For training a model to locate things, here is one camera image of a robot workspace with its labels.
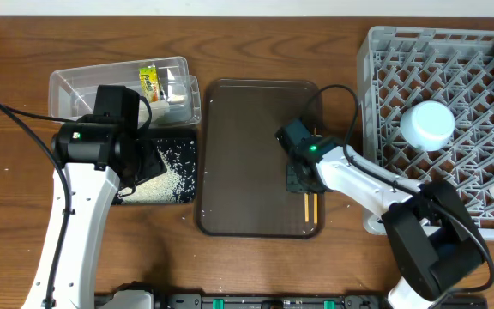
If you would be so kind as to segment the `green yellow snack wrapper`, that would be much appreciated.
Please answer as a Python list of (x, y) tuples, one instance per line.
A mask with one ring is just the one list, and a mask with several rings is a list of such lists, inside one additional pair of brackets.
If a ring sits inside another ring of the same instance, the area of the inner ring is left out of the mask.
[(143, 96), (149, 101), (159, 101), (164, 99), (164, 92), (161, 87), (157, 68), (149, 65), (139, 69), (139, 79)]

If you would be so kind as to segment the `light blue bowl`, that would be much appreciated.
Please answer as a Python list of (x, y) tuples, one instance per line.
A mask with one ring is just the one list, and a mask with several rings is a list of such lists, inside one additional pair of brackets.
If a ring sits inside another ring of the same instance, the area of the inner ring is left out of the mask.
[(455, 129), (454, 114), (442, 103), (427, 100), (408, 109), (400, 121), (403, 139), (423, 151), (445, 147)]

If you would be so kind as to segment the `wooden chopstick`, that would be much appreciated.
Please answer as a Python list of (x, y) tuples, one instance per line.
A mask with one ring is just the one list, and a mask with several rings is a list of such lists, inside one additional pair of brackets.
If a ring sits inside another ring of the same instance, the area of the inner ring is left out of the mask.
[(304, 194), (304, 222), (310, 222), (310, 195)]
[[(315, 127), (314, 130), (313, 130), (314, 134), (316, 135), (317, 134), (317, 128)], [(318, 194), (317, 193), (314, 193), (313, 194), (313, 211), (314, 211), (314, 219), (313, 219), (313, 222), (314, 222), (314, 226), (317, 226), (318, 224)]]

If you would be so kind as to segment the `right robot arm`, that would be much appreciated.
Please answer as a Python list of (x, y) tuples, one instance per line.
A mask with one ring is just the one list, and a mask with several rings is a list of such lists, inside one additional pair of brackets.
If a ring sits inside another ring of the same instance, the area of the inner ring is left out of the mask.
[(449, 182), (402, 178), (330, 136), (302, 133), (279, 142), (303, 191), (343, 193), (382, 220), (401, 273), (387, 296), (391, 307), (433, 308), (482, 264), (488, 281), (465, 293), (494, 283), (488, 246)]

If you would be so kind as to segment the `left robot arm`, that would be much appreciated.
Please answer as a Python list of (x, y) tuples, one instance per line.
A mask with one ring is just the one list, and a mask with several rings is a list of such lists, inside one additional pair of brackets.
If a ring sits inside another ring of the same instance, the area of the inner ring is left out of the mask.
[(50, 220), (26, 308), (93, 308), (106, 219), (123, 188), (166, 168), (154, 142), (124, 120), (84, 117), (62, 125), (49, 153), (55, 164)]

